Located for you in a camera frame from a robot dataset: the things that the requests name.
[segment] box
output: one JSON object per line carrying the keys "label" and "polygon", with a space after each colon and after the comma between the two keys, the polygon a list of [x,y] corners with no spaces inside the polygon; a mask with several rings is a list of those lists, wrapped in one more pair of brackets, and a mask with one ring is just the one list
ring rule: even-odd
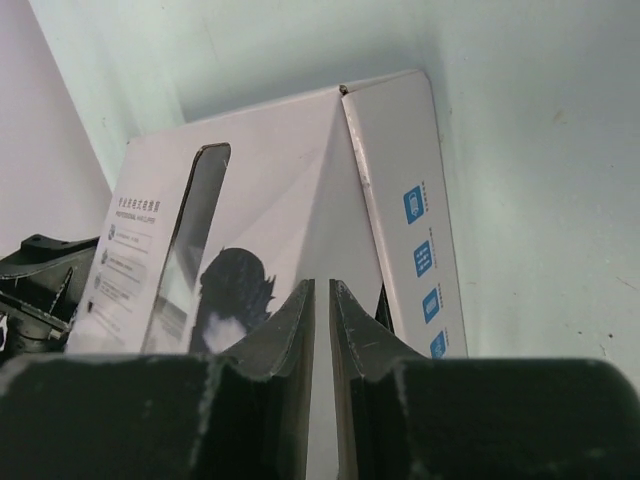
{"label": "box", "polygon": [[423,73],[132,140],[67,352],[220,352],[304,278],[317,281],[316,349],[337,278],[371,315],[384,281],[394,332],[420,353],[466,355]]}

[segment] white box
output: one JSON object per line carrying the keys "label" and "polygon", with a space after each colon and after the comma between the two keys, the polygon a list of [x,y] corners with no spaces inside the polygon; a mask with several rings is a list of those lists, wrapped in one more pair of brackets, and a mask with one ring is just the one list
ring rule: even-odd
{"label": "white box", "polygon": [[[218,294],[205,297],[226,304],[199,309],[203,289],[213,288],[203,279],[213,277]],[[317,281],[322,348],[328,279],[345,281],[371,315],[384,279],[402,340],[427,356],[466,356],[423,73],[327,88],[131,141],[67,352],[222,351],[303,278]],[[235,321],[208,321],[205,334],[199,311]]]}

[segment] blue icon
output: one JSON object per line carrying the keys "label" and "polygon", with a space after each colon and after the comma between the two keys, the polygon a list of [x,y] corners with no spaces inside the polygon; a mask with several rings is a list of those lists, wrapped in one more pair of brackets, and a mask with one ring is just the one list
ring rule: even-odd
{"label": "blue icon", "polygon": [[420,186],[404,194],[404,210],[407,213],[409,225],[424,215],[424,203],[422,203]]}
{"label": "blue icon", "polygon": [[440,332],[433,342],[431,342],[431,358],[442,358],[446,351],[447,341],[444,338],[444,332]]}
{"label": "blue icon", "polygon": [[440,302],[438,301],[438,289],[434,288],[422,301],[422,310],[424,311],[424,320],[429,323],[433,317],[440,311]]}
{"label": "blue icon", "polygon": [[420,245],[415,252],[413,252],[413,258],[416,262],[416,273],[418,277],[421,277],[427,270],[433,265],[433,259],[431,258],[431,247],[429,247],[429,240]]}

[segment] blue square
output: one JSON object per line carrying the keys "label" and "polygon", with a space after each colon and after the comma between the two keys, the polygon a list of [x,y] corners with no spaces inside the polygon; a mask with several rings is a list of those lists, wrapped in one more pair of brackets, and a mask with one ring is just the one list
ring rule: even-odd
{"label": "blue square", "polygon": [[433,265],[433,259],[431,258],[431,247],[429,247],[429,240],[420,245],[415,252],[413,252],[413,259],[416,262],[416,273],[418,277],[424,275],[424,273]]}
{"label": "blue square", "polygon": [[431,293],[424,297],[422,301],[422,310],[424,311],[424,321],[429,323],[433,317],[440,311],[440,301],[438,300],[438,289],[434,288]]}
{"label": "blue square", "polygon": [[424,215],[424,203],[420,185],[404,194],[404,211],[407,214],[407,223],[411,225]]}
{"label": "blue square", "polygon": [[431,342],[431,358],[442,358],[446,351],[447,341],[444,338],[444,332],[440,332],[433,342]]}

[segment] black hair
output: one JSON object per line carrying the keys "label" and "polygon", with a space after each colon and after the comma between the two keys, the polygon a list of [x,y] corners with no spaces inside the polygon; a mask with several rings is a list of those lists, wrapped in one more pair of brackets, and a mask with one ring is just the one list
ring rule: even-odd
{"label": "black hair", "polygon": [[274,283],[275,277],[265,278],[264,265],[255,254],[243,248],[223,248],[200,276],[200,305],[191,350],[202,342],[212,312],[221,319],[235,317],[247,333],[266,322],[271,316],[267,306],[273,299]]}

